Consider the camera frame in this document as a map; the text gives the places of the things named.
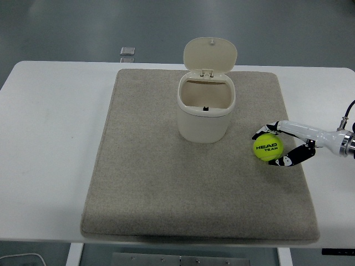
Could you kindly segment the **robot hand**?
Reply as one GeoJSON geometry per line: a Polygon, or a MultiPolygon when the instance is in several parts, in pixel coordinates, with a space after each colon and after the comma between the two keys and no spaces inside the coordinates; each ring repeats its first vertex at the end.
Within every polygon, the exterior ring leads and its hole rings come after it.
{"type": "Polygon", "coordinates": [[[257,131],[252,139],[256,140],[259,136],[266,133],[272,133],[274,135],[286,133],[305,142],[303,145],[288,152],[285,156],[270,160],[268,162],[269,165],[298,165],[313,157],[317,147],[326,147],[335,155],[344,157],[353,154],[353,134],[347,130],[328,132],[288,120],[282,120],[265,125],[257,131]]]}

